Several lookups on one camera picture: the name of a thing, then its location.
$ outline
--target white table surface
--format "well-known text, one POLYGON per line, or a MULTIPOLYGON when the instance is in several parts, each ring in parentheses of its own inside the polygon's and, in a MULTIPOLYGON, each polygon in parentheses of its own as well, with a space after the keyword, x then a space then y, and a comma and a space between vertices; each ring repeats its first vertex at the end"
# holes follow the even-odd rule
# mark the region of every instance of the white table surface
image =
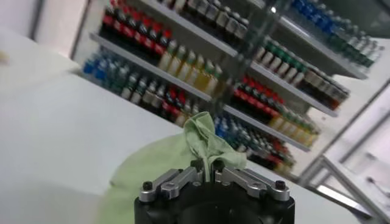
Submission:
POLYGON ((76 62, 1 27, 0 51, 8 57, 7 63, 0 63, 0 99, 60 72, 80 69, 76 62))
MULTIPOLYGON (((91 223, 115 169, 182 129, 69 74, 0 103, 0 222, 91 223)), ((248 168, 280 177, 248 162, 248 168)), ((346 209, 288 182, 296 223, 359 223, 346 209)))

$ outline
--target shelf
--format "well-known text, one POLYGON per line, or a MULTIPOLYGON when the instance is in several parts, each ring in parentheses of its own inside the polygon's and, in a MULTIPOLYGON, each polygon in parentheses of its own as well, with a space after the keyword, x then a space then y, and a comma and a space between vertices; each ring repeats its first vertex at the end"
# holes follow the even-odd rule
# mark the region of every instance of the shelf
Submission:
POLYGON ((205 101, 210 101, 211 97, 202 91, 199 91, 198 89, 192 87, 191 85, 181 81, 180 79, 172 76, 171 74, 168 74, 167 72, 164 72, 163 70, 159 69, 158 67, 150 64, 149 62, 137 57, 136 55, 133 55, 129 51, 117 46, 116 44, 110 42, 109 40, 106 40, 105 38, 100 37, 99 35, 95 33, 90 34, 90 38, 97 43, 99 43, 101 46, 111 50, 112 52, 130 60, 131 62, 137 64, 138 66, 150 71, 151 73, 165 79, 166 81, 180 87, 181 89, 184 89, 185 91, 193 94, 194 96, 197 96, 205 101))
POLYGON ((176 11, 171 10, 167 7, 165 7, 163 4, 159 3, 157 0, 138 0, 142 2, 143 4, 147 5, 149 8, 152 8, 153 10, 159 12, 160 14, 164 15, 168 19, 170 19, 172 22, 175 22, 178 26, 181 26, 183 29, 186 29, 190 32, 192 32, 194 35, 197 35, 198 37, 202 38, 204 41, 216 46, 221 51, 225 52, 226 54, 234 57, 237 54, 237 51, 234 50, 232 47, 230 47, 228 44, 220 41, 219 39, 215 38, 214 36, 210 35, 203 29, 197 27, 192 22, 186 20, 182 16, 180 16, 176 11))
POLYGON ((373 212, 377 217, 390 223, 390 210, 376 201, 372 188, 367 184, 363 177, 356 176, 348 170, 343 164, 335 161, 327 155, 324 155, 323 163, 332 175, 357 199, 363 203, 364 208, 373 212))
POLYGON ((226 105, 224 107, 224 111, 229 113, 229 114, 231 114, 231 115, 233 115, 233 116, 235 116, 235 117, 237 117, 238 119, 241 119, 242 121, 244 121, 244 122, 246 122, 246 123, 248 123, 248 124, 250 124, 250 125, 252 125, 252 126, 262 130, 263 132, 266 132, 266 133, 268 133, 268 134, 270 134, 270 135, 272 135, 272 136, 274 136, 276 138, 279 138, 282 141, 287 142, 288 144, 291 144, 291 145, 297 147, 298 149, 303 150, 304 152, 309 152, 310 151, 310 149, 308 147, 306 147, 305 145, 302 145, 301 143, 299 143, 299 142, 297 142, 297 141, 295 141, 295 140, 293 140, 293 139, 283 135, 282 133, 280 133, 278 131, 275 131, 274 129, 268 127, 267 125, 257 121, 254 118, 251 118, 250 116, 240 112, 239 110, 234 109, 231 106, 226 105))
POLYGON ((280 79, 278 76, 274 75, 270 70, 264 68, 262 65, 259 65, 256 62, 252 62, 250 66, 254 71, 260 73, 262 76, 265 76, 267 79, 273 81, 274 83, 278 84, 285 90, 289 91, 293 95, 301 98, 306 103, 310 104, 311 106, 317 108, 318 110, 324 112, 325 114, 337 117, 337 113, 333 110, 327 108, 320 102, 318 102, 316 99, 312 98, 311 96, 305 94, 301 90, 295 88, 294 86, 290 85, 289 83, 285 82, 284 80, 280 79))
POLYGON ((335 74, 348 76, 356 79, 366 79, 367 76, 352 66, 345 58, 334 53, 326 45, 321 43, 317 38, 313 37, 304 28, 300 27, 289 18, 283 16, 280 18, 279 24, 282 27, 288 29, 291 33, 298 36, 301 40, 304 40, 306 44, 310 45, 313 49, 319 51, 326 59, 330 60, 335 66, 333 70, 337 70, 335 74))

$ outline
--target yellow liquid bottle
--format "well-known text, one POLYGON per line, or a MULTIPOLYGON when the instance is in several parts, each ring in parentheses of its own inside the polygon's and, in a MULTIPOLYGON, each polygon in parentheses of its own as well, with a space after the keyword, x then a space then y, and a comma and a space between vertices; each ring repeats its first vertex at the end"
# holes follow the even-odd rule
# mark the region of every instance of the yellow liquid bottle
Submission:
POLYGON ((176 76, 177 71, 180 70, 180 66, 182 65, 184 55, 185 55, 185 47, 180 46, 175 57, 172 58, 171 64, 168 66, 166 72, 170 73, 173 76, 176 76))
POLYGON ((215 67, 213 66, 213 63, 210 60, 207 60, 205 69, 199 75, 197 76, 197 79, 195 81, 195 88, 205 91, 205 88, 208 84, 208 82, 211 79, 211 74, 214 73, 215 67))
POLYGON ((193 66, 191 72, 188 73, 187 78, 185 79, 185 82, 188 84, 194 86, 195 80, 199 76, 200 72, 203 70, 205 64, 205 60, 201 55, 197 57, 196 63, 193 66))
POLYGON ((222 75, 222 69, 221 69, 221 67, 216 65, 215 66, 215 73, 211 77, 211 79, 208 81, 208 84, 206 85, 206 88, 204 91, 205 94, 208 94, 209 96, 211 96, 214 93, 221 75, 222 75))
POLYGON ((284 135, 285 135, 286 131, 290 128, 290 126, 292 126, 292 123, 290 123, 291 115, 292 115, 292 112, 287 111, 283 117, 283 119, 284 119, 283 123, 277 128, 277 130, 280 133, 283 133, 284 135))
POLYGON ((307 140, 309 140, 310 136, 310 127, 306 122, 303 122, 303 134, 298 139, 298 142, 301 144, 305 144, 307 140))
POLYGON ((176 47, 177 47, 176 41, 172 40, 169 43, 168 49, 166 50, 166 52, 161 57, 161 60, 158 63, 158 68, 160 68, 163 71, 167 71, 168 70, 169 65, 172 62, 172 58, 173 58, 173 56, 175 54, 176 47))
POLYGON ((179 71, 176 74, 178 79, 180 79, 181 81, 185 80, 185 78, 191 72, 191 70, 193 68, 193 64, 195 62, 195 59, 196 59, 195 53, 193 51, 190 51, 188 53, 188 57, 187 57, 186 62, 183 63, 183 66, 179 69, 179 71))
POLYGON ((305 128, 303 127, 302 118, 298 116, 297 118, 297 129, 295 132, 291 135, 291 138, 299 142, 299 139, 302 137, 302 135, 305 134, 305 128))
POLYGON ((320 129, 316 127, 314 124, 311 124, 311 131, 310 131, 310 137, 304 142, 305 145, 308 147, 311 147, 314 143, 314 141, 317 140, 318 135, 320 133, 320 129))
POLYGON ((278 115, 274 116, 271 121, 268 123, 268 126, 271 128, 278 130, 278 128, 284 123, 286 116, 286 108, 283 106, 279 111, 278 115))
POLYGON ((292 137, 294 133, 298 130, 298 120, 296 115, 291 116, 291 125, 290 127, 286 130, 285 135, 292 137))

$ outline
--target green towel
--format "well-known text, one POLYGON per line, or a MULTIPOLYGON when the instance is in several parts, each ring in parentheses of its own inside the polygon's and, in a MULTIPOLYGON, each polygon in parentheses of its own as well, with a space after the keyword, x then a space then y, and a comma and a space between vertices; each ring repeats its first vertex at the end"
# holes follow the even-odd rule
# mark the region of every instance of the green towel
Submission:
POLYGON ((134 223, 133 203, 144 181, 153 181, 169 169, 185 169, 190 161, 204 161, 206 181, 210 180, 210 164, 221 159, 243 169, 244 153, 234 151, 222 138, 214 134, 213 119, 202 112, 184 125, 184 133, 153 142, 129 156, 112 178, 98 212, 99 224, 134 223))

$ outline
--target blue bottle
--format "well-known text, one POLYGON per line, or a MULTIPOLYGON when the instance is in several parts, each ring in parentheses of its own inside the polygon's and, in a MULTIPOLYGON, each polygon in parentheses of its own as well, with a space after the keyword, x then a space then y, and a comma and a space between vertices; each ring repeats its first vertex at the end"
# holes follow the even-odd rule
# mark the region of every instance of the blue bottle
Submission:
POLYGON ((95 53, 85 61, 84 67, 83 67, 83 76, 86 79, 92 80, 93 72, 97 68, 97 65, 99 64, 100 59, 101 59, 101 56, 99 54, 95 53))
POLYGON ((101 60, 99 63, 99 66, 97 66, 94 74, 94 80, 93 82, 99 86, 103 85, 103 82, 107 76, 107 66, 108 62, 107 60, 101 60))
POLYGON ((333 19, 334 19, 333 14, 334 13, 332 10, 329 10, 329 11, 327 11, 326 14, 327 14, 329 20, 328 20, 328 23, 322 29, 322 31, 326 34, 326 36, 330 36, 333 34, 333 31, 335 29, 335 22, 333 21, 333 19))

